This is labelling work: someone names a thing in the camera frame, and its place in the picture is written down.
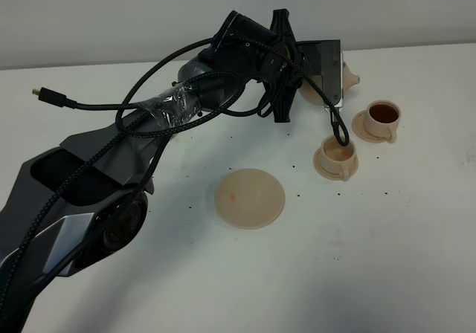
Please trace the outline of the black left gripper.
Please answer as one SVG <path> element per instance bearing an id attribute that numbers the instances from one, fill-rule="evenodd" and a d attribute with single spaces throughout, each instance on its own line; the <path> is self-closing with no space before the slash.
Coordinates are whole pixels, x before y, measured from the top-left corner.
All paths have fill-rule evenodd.
<path id="1" fill-rule="evenodd" d="M 302 85 L 302 76 L 293 66 L 303 67 L 302 52 L 289 22 L 287 9 L 273 10 L 270 31 L 276 35 L 256 36 L 260 52 L 259 81 L 265 95 L 270 95 L 267 115 L 273 114 L 275 123 L 289 123 L 295 93 Z"/>

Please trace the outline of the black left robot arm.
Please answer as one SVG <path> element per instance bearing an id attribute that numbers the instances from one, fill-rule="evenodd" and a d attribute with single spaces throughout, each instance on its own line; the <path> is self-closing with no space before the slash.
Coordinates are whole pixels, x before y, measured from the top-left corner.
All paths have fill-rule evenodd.
<path id="1" fill-rule="evenodd" d="M 275 10 L 269 27 L 232 12 L 162 94 L 93 106 L 41 88 L 39 100 L 86 111 L 114 111 L 103 129 L 66 138 L 22 164 L 1 210 L 1 330 L 20 332 L 37 296 L 128 245 L 141 229 L 153 173 L 178 133 L 231 114 L 248 82 L 265 93 L 251 114 L 289 120 L 303 56 L 289 12 Z"/>

